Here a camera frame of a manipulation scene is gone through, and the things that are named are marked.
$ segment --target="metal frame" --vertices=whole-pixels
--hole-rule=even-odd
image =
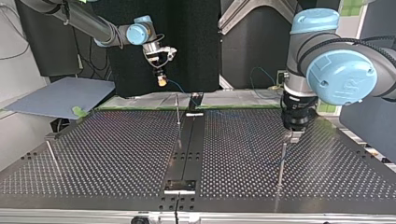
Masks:
[[[175,223],[170,212],[125,212],[82,210],[0,209],[0,223],[118,223],[130,224],[133,217],[147,217],[150,223]],[[396,223],[396,216],[365,216],[349,214],[226,214],[178,213],[179,223]]]
[[[396,216],[366,216],[366,215],[334,215],[324,214],[329,211],[334,213],[354,213],[357,201],[326,201],[326,200],[209,200],[200,197],[200,179],[203,165],[202,157],[203,143],[205,136],[205,123],[207,116],[187,118],[183,116],[183,131],[180,133],[180,145],[174,147],[174,154],[177,152],[177,163],[171,158],[164,177],[165,183],[168,179],[196,180],[198,188],[195,195],[164,195],[161,194],[158,200],[145,202],[144,199],[116,200],[116,199],[50,199],[45,202],[39,197],[1,197],[3,204],[7,207],[18,207],[18,209],[0,209],[0,223],[130,223],[133,217],[148,217],[151,223],[173,223],[175,214],[180,223],[396,223]],[[70,132],[74,127],[65,130]],[[360,155],[365,155],[364,148],[358,147],[346,135],[337,131],[335,138],[341,140],[351,150],[358,150]],[[45,145],[32,152],[46,149]],[[370,163],[385,178],[394,176],[394,173],[377,160],[373,160],[369,155],[362,158]],[[17,161],[7,171],[0,173],[0,176],[7,175],[18,166],[28,160]],[[394,202],[386,201],[382,203],[359,204],[358,213],[371,213],[375,207],[377,214],[394,213]]]
[[[288,22],[292,23],[296,6],[297,1],[295,0],[234,0],[219,20],[220,32],[227,35],[238,22],[256,7],[272,7]]]

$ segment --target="robotic arm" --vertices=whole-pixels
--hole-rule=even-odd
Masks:
[[[351,105],[369,95],[396,99],[396,51],[341,38],[338,22],[338,13],[325,8],[302,11],[293,20],[281,102],[288,130],[304,131],[318,99],[331,105]]]
[[[166,83],[164,66],[171,62],[177,50],[161,47],[164,35],[157,35],[150,16],[134,19],[132,25],[115,26],[109,21],[85,11],[76,0],[21,0],[26,6],[47,15],[53,15],[94,38],[101,47],[133,44],[143,47],[143,54],[153,67],[158,84]]]

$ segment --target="white wall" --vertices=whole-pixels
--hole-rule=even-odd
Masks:
[[[15,8],[13,0],[0,0],[0,3]],[[21,28],[18,19],[9,11],[6,13]],[[18,54],[25,48],[26,42],[0,13],[0,58]],[[45,85],[30,50],[15,59],[0,60],[0,109]],[[0,111],[0,170],[38,147],[50,133],[49,121],[49,118]]]

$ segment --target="black panel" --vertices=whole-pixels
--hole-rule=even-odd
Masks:
[[[258,7],[223,37],[222,74],[237,89],[251,88],[250,71],[262,67],[274,79],[286,68],[291,25],[271,7]],[[257,71],[256,88],[273,86],[271,79]]]
[[[150,15],[157,33],[166,35],[163,45],[177,49],[176,58],[166,66],[168,77],[185,91],[219,88],[219,0],[113,0],[92,6],[98,15],[117,25],[131,24],[136,17]],[[157,86],[140,46],[111,48],[108,53],[118,95],[178,91],[172,84],[166,88]]]
[[[19,0],[15,3],[41,76],[77,73],[77,49],[71,27],[32,10]]]

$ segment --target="metal rod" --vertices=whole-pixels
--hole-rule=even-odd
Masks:
[[[176,111],[177,111],[177,124],[180,125],[180,111],[178,109],[178,94],[176,94],[176,102],[175,102],[175,106],[176,106]]]
[[[52,146],[50,145],[50,141],[47,141],[47,146],[49,147],[50,155],[53,158],[53,161],[55,162],[56,169],[58,170],[59,174],[61,175],[62,173],[61,173],[61,169],[58,164],[58,159],[55,157],[55,153],[53,153]]]
[[[282,157],[280,158],[280,169],[279,169],[279,178],[277,180],[277,186],[282,188],[282,180],[283,180],[283,170],[285,168],[285,158],[286,158],[286,149],[288,147],[287,143],[283,143],[282,145]]]

